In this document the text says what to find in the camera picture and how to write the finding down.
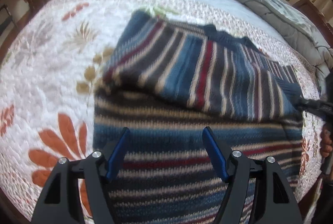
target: wooden furniture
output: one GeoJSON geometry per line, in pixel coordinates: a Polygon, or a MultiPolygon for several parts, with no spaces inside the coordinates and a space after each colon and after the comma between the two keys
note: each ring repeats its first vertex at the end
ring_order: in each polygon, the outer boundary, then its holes
{"type": "Polygon", "coordinates": [[[299,0],[293,5],[293,7],[311,20],[324,36],[330,47],[333,48],[333,28],[312,2],[310,0],[299,0]]]}

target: floral bedspread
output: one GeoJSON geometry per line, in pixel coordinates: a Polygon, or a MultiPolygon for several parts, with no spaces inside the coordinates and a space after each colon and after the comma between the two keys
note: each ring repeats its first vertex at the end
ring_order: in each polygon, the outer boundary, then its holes
{"type": "MultiPolygon", "coordinates": [[[[248,36],[281,64],[292,64],[304,97],[318,99],[314,68],[286,43],[228,12],[193,0],[52,0],[21,31],[0,70],[0,187],[28,219],[57,160],[92,152],[94,85],[131,13],[144,7],[248,36]]],[[[300,200],[320,173],[323,122],[304,113],[300,200]]],[[[85,219],[93,222],[84,182],[85,219]]]]}

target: wooden floor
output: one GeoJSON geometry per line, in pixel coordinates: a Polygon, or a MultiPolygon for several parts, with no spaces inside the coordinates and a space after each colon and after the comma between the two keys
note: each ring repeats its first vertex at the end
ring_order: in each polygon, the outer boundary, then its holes
{"type": "Polygon", "coordinates": [[[15,38],[19,34],[19,32],[29,23],[31,18],[34,14],[31,11],[28,11],[17,23],[17,28],[13,28],[2,45],[0,46],[0,64],[2,63],[3,59],[5,58],[7,51],[11,44],[14,42],[15,38]]]}

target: blue gripper pad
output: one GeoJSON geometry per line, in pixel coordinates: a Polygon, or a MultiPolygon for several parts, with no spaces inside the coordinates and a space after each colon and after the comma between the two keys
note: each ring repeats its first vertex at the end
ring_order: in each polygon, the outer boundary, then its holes
{"type": "Polygon", "coordinates": [[[111,181],[116,178],[119,170],[123,166],[124,157],[129,147],[129,135],[130,130],[127,127],[123,129],[123,135],[121,136],[118,144],[115,146],[111,157],[108,160],[108,172],[106,178],[111,181]]]}
{"type": "Polygon", "coordinates": [[[227,182],[229,175],[227,173],[226,159],[223,157],[207,127],[203,130],[203,143],[217,176],[222,181],[227,182]]]}

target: light green blanket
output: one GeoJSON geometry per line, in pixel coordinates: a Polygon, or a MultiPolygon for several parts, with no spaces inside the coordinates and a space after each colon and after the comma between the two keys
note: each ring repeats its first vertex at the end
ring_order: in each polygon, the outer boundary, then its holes
{"type": "Polygon", "coordinates": [[[333,68],[333,49],[315,25],[302,13],[280,0],[238,0],[274,27],[312,66],[322,93],[325,77],[333,68]]]}

